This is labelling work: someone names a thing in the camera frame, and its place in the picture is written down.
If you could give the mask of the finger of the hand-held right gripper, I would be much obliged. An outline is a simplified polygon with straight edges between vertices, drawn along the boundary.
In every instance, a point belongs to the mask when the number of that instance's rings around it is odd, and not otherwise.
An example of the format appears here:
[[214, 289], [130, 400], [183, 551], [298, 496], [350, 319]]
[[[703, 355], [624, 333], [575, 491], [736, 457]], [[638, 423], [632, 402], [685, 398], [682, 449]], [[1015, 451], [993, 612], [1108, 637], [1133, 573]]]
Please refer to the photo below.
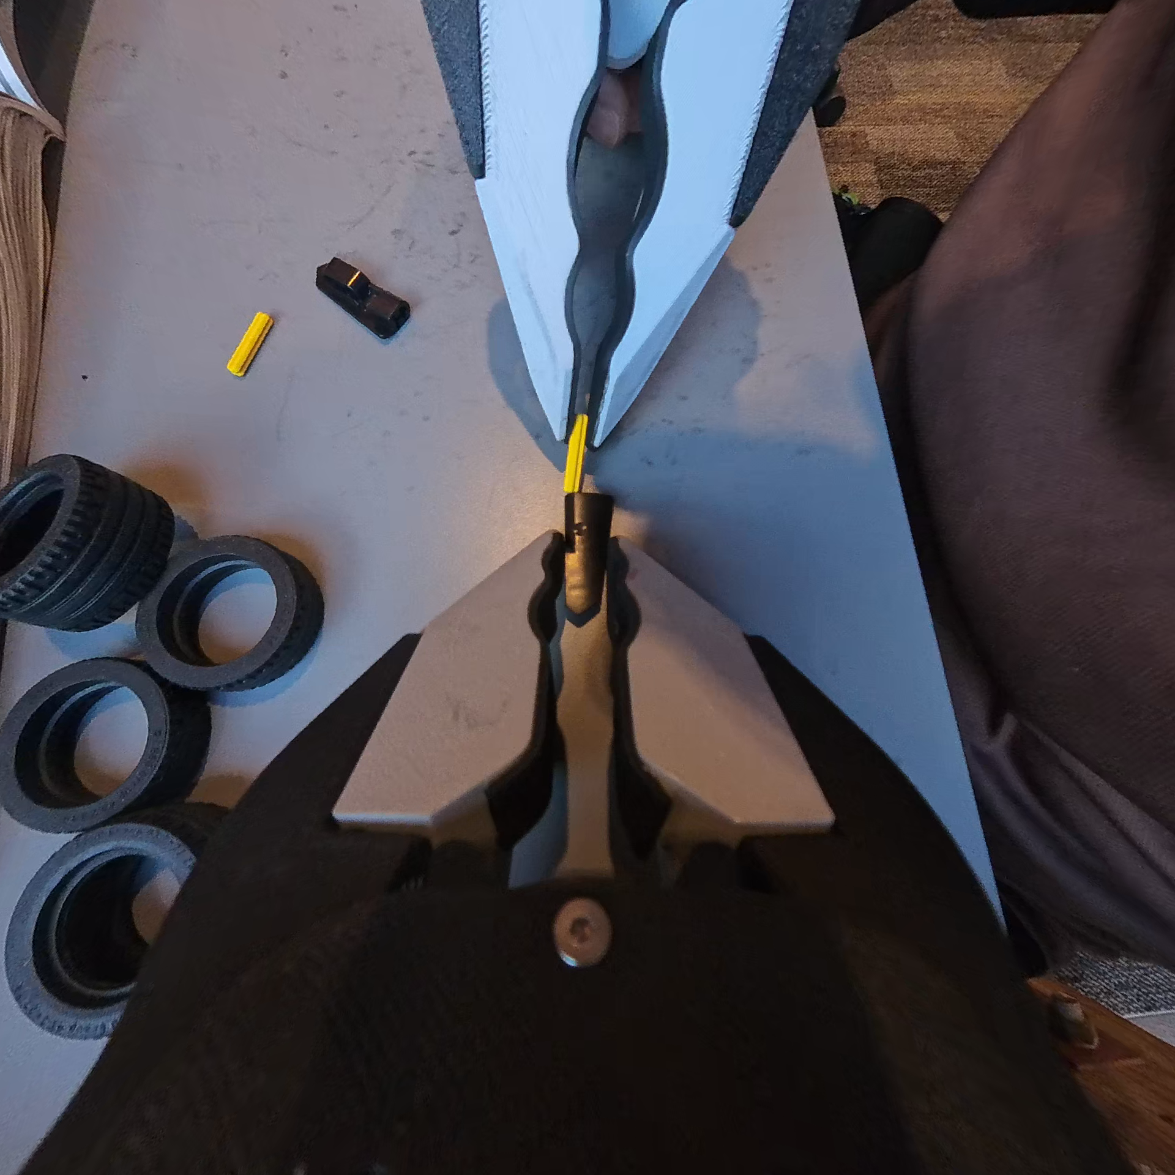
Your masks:
[[594, 447], [634, 404], [734, 237], [736, 197], [792, 5], [669, 2], [650, 39], [641, 79], [650, 172], [597, 361]]
[[575, 166], [603, 78], [607, 2], [478, 2], [484, 170], [477, 195], [533, 388], [564, 440], [579, 342]]

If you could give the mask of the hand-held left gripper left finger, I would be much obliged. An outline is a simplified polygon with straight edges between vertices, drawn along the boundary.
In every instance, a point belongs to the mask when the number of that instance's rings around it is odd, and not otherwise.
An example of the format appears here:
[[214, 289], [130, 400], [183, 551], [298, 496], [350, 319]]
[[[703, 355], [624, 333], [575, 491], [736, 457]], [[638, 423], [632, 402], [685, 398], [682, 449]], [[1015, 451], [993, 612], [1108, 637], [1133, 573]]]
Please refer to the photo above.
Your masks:
[[541, 533], [422, 630], [333, 807], [345, 828], [516, 843], [551, 791], [564, 540]]

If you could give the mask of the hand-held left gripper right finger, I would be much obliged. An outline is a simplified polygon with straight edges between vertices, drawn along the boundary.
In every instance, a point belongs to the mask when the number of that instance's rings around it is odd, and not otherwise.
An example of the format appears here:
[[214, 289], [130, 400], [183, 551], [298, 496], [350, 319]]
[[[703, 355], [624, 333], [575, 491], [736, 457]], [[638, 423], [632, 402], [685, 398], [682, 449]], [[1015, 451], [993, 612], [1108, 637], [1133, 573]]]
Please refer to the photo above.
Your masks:
[[738, 625], [628, 538], [610, 542], [607, 618], [614, 796], [634, 849], [832, 828]]

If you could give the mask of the black brick piece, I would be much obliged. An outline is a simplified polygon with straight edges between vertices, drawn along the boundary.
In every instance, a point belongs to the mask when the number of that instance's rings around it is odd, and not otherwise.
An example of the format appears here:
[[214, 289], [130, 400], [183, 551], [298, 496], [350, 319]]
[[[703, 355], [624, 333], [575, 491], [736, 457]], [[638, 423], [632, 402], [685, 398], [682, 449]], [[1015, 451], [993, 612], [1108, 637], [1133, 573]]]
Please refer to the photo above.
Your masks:
[[382, 341], [390, 340], [410, 319], [407, 300], [373, 284], [340, 257], [317, 265], [316, 288]]
[[613, 498], [576, 491], [564, 496], [564, 598], [568, 622], [583, 626], [600, 609], [607, 579]]

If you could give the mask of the black rubber tyre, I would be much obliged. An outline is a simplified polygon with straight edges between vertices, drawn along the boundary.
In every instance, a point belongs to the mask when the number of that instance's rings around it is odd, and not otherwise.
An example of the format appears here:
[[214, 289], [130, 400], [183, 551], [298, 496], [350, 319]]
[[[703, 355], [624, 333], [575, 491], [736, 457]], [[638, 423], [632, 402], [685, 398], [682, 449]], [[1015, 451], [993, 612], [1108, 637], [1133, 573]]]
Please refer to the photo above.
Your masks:
[[[240, 656], [215, 663], [199, 639], [203, 604], [240, 570], [263, 572], [274, 587], [274, 616]], [[145, 663], [172, 684], [200, 692], [242, 692], [285, 675], [312, 649], [324, 618], [313, 573], [270, 542], [226, 534], [185, 544], [137, 604], [136, 629]]]
[[[82, 784], [75, 748], [84, 719], [124, 688], [141, 705], [147, 738], [136, 766], [106, 796]], [[211, 741], [205, 695], [138, 660], [92, 657], [29, 686], [1, 727], [1, 803], [21, 825], [82, 832], [154, 804], [185, 800], [197, 784]]]
[[10, 993], [29, 1021], [67, 1039], [112, 1033], [151, 947], [134, 913], [145, 872], [183, 885], [228, 814], [217, 803], [129, 812], [73, 836], [36, 870], [4, 944]]
[[105, 626], [161, 579], [169, 503], [77, 454], [28, 465], [1, 495], [1, 619], [67, 632]]

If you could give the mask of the grey desk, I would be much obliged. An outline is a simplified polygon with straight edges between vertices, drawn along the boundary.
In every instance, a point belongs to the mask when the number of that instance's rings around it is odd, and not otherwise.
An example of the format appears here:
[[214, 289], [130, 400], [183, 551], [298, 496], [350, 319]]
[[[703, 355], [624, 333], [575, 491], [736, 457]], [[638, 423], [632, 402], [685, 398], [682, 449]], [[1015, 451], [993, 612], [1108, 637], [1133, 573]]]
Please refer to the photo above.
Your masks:
[[[92, 11], [89, 49], [145, 37], [126, 82], [113, 53], [81, 64], [39, 439], [185, 475], [204, 503], [180, 513], [260, 524], [324, 618], [285, 675], [203, 692], [210, 748], [172, 803], [229, 814], [183, 885], [145, 872], [112, 1033], [25, 1018], [67, 1063], [101, 1045], [25, 1170], [961, 1172], [1018, 979], [863, 342], [832, 342], [848, 312], [769, 240], [771, 180], [599, 447], [576, 330], [582, 491], [613, 498], [610, 542], [738, 625], [834, 814], [634, 849], [607, 579], [568, 622], [568, 433], [421, 4]], [[331, 257], [408, 302], [390, 340], [316, 288]], [[233, 376], [256, 313], [274, 326]], [[538, 821], [516, 843], [341, 826], [424, 628], [547, 531]], [[42, 833], [45, 861], [78, 835]]]

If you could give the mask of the person's right hand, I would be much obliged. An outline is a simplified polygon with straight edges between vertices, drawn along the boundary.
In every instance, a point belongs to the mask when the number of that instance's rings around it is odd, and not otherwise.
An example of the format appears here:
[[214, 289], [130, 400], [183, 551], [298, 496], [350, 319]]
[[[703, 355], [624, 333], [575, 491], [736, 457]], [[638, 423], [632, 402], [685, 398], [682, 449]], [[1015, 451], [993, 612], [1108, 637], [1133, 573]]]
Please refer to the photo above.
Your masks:
[[608, 68], [586, 116], [585, 132], [606, 149], [618, 148], [641, 126], [641, 68]]

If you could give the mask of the person's brown clothing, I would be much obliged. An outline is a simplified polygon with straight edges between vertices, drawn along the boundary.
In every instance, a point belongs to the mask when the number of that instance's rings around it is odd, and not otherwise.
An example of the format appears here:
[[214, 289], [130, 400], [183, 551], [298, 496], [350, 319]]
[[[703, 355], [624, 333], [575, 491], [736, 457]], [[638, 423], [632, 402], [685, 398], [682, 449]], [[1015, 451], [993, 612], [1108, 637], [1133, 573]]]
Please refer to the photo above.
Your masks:
[[1172, 968], [1173, 4], [1104, 7], [862, 316], [1001, 898]]

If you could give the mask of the building instruction booklet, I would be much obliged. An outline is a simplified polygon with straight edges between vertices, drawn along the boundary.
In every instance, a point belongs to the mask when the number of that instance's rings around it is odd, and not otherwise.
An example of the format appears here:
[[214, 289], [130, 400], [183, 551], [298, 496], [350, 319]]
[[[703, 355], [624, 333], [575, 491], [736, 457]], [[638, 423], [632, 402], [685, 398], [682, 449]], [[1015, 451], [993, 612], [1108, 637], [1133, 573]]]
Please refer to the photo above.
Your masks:
[[26, 77], [12, 2], [1, 4], [1, 479], [26, 461], [52, 257], [43, 158], [61, 124]]

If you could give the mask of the wooden plank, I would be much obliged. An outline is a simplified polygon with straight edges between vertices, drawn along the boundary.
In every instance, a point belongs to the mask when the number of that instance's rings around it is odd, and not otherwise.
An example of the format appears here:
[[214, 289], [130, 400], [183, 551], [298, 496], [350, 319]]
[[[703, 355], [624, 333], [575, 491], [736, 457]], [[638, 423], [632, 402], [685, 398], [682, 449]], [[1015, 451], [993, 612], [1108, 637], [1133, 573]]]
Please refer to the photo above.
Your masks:
[[1052, 977], [1027, 980], [1053, 1049], [1137, 1172], [1173, 1172], [1173, 1047]]

